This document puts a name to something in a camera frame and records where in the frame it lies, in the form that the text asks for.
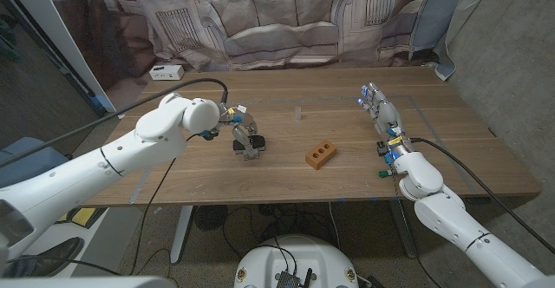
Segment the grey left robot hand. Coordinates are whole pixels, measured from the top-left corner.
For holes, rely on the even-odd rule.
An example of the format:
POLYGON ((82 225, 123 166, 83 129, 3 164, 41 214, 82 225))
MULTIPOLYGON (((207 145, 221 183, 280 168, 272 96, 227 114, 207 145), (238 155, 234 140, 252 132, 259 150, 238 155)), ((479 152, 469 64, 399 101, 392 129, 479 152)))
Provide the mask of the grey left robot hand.
POLYGON ((245 160, 254 160, 265 150, 265 139, 258 133, 257 124, 245 106, 238 105, 228 108, 224 103, 219 105, 219 122, 215 127, 218 133, 221 127, 230 127, 234 138, 232 150, 242 154, 245 160))

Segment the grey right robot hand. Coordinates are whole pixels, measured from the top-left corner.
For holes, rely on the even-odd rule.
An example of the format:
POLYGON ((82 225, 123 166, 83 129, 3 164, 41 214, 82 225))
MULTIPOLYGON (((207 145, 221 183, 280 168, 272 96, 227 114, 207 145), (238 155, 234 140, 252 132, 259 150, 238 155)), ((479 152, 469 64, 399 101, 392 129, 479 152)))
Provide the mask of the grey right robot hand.
POLYGON ((357 103, 369 114, 382 138, 376 143, 379 156, 391 154, 394 160, 415 150, 405 134, 399 111, 373 82, 361 87, 357 103))

